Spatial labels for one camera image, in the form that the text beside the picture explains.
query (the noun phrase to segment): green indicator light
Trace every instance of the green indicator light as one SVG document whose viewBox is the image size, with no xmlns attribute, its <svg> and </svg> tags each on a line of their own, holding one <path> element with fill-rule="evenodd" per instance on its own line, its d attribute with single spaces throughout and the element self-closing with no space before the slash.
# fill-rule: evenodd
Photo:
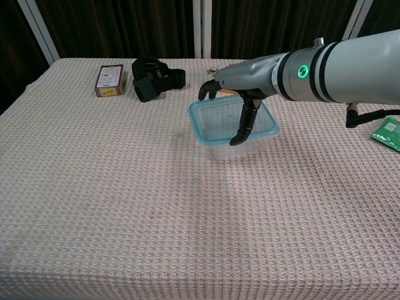
<svg viewBox="0 0 400 300">
<path fill-rule="evenodd" d="M 306 78 L 307 75 L 308 75 L 308 66 L 306 64 L 303 64 L 297 70 L 297 76 L 299 76 L 300 78 Z"/>
</svg>

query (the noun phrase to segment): black object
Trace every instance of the black object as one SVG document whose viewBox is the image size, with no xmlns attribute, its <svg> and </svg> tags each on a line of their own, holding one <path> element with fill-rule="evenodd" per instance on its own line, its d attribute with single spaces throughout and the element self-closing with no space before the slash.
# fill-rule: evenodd
<svg viewBox="0 0 400 300">
<path fill-rule="evenodd" d="M 349 107 L 346 114 L 346 128 L 356 128 L 358 125 L 382 119 L 386 116 L 400 115 L 400 109 L 380 109 L 359 115 L 356 105 L 350 104 Z"/>
<path fill-rule="evenodd" d="M 186 85 L 186 73 L 182 69 L 169 69 L 155 56 L 141 56 L 132 63 L 133 85 L 141 102 L 148 102 L 170 89 Z"/>
<path fill-rule="evenodd" d="M 209 94 L 209 98 L 215 98 L 217 91 L 221 89 L 219 82 L 209 80 L 205 82 L 199 91 L 199 100 L 202 101 Z M 262 99 L 267 98 L 260 89 L 247 89 L 245 91 L 236 91 L 243 99 L 242 113 L 240 116 L 239 129 L 236 135 L 230 140 L 229 145 L 237 146 L 244 143 L 251 131 L 253 130 L 254 122 L 256 120 L 257 111 L 261 105 Z"/>
</svg>

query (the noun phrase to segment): white pole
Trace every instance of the white pole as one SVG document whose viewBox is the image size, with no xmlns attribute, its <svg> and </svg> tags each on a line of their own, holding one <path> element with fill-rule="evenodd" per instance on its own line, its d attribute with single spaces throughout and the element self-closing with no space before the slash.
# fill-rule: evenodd
<svg viewBox="0 0 400 300">
<path fill-rule="evenodd" d="M 201 58 L 201 0 L 193 0 L 194 57 Z"/>
<path fill-rule="evenodd" d="M 35 0 L 18 0 L 18 3 L 42 49 L 44 57 L 51 66 L 60 57 L 43 21 L 38 5 L 36 5 Z"/>
<path fill-rule="evenodd" d="M 374 0 L 357 0 L 356 5 L 352 10 L 346 30 L 344 31 L 342 40 L 354 39 L 358 37 L 361 26 L 363 26 L 369 8 L 371 8 L 373 2 Z"/>
<path fill-rule="evenodd" d="M 211 58 L 211 18 L 213 0 L 202 0 L 202 57 Z"/>
</svg>

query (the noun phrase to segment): black cable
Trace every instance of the black cable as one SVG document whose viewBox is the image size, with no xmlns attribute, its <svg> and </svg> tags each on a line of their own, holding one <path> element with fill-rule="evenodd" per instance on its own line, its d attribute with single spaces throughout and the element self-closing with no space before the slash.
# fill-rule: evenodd
<svg viewBox="0 0 400 300">
<path fill-rule="evenodd" d="M 367 112 L 366 114 L 360 114 L 360 115 L 355 109 L 350 109 L 347 111 L 346 115 L 346 127 L 355 128 L 358 125 L 393 115 L 400 115 L 400 109 L 387 109 L 387 110 L 380 109 L 378 111 Z"/>
</svg>

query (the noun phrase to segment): dark curtain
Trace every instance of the dark curtain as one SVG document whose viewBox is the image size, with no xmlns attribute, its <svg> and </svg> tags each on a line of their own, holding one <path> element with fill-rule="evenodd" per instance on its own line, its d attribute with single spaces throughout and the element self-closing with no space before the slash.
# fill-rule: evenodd
<svg viewBox="0 0 400 300">
<path fill-rule="evenodd" d="M 358 36 L 384 33 L 395 29 L 400 29 L 400 1 L 375 0 Z"/>
<path fill-rule="evenodd" d="M 1 1 L 0 114 L 48 67 L 17 0 Z"/>
<path fill-rule="evenodd" d="M 62 58 L 193 58 L 191 0 L 36 0 Z"/>
<path fill-rule="evenodd" d="M 356 0 L 213 0 L 213 58 L 249 59 L 341 40 Z"/>
</svg>

